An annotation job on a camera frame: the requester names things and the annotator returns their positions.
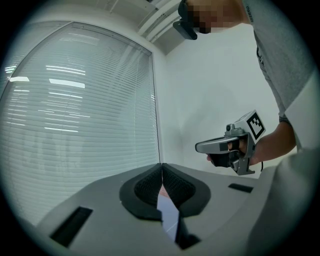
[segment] black slot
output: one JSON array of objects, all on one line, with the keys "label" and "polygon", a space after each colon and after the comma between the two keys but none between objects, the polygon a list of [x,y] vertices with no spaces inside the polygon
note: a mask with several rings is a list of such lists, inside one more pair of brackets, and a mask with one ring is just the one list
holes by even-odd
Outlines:
[{"label": "black slot", "polygon": [[51,239],[64,247],[68,247],[92,212],[91,209],[78,207],[51,235]]},{"label": "black slot", "polygon": [[236,183],[232,183],[228,187],[234,190],[239,190],[247,193],[251,193],[251,191],[254,189],[252,186],[245,186],[245,185],[236,184]]}]

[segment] ceiling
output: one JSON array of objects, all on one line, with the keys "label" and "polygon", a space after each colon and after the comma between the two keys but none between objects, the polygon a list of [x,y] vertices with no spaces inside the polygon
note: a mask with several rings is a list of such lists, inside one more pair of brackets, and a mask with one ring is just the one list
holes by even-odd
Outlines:
[{"label": "ceiling", "polygon": [[[146,22],[154,13],[157,12],[158,8],[161,8],[171,0],[61,0],[64,4],[76,4],[82,6],[89,6],[92,8],[103,9],[107,12],[112,11],[113,13],[126,18],[131,21],[135,26],[136,30]],[[154,28],[155,25],[159,24],[172,12],[177,10],[178,6],[174,6],[163,14],[156,23],[151,26]],[[163,35],[161,35],[154,44],[160,48],[165,55],[170,53],[174,48],[184,41],[184,38],[171,27]]]}]

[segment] hand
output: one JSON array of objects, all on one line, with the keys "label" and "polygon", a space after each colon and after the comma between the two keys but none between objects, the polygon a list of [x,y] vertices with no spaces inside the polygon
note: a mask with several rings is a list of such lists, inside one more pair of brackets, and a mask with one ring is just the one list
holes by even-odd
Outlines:
[{"label": "hand", "polygon": [[[247,138],[239,139],[239,150],[244,154],[246,154],[246,152],[247,152],[247,144],[248,144],[248,139]],[[232,150],[232,143],[231,142],[228,143],[228,150],[229,151]],[[209,155],[206,157],[206,159],[211,162],[211,158],[210,158]],[[259,160],[255,157],[255,155],[253,155],[250,158],[250,165],[253,166],[253,165],[257,164],[257,163],[259,163]]]}]

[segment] window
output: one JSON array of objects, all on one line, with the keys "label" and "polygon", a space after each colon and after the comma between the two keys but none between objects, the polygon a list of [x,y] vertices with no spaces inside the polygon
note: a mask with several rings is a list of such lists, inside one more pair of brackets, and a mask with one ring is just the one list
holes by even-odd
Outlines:
[{"label": "window", "polygon": [[21,217],[36,225],[89,183],[160,161],[149,51],[74,22],[25,55],[0,102],[0,168]]}]

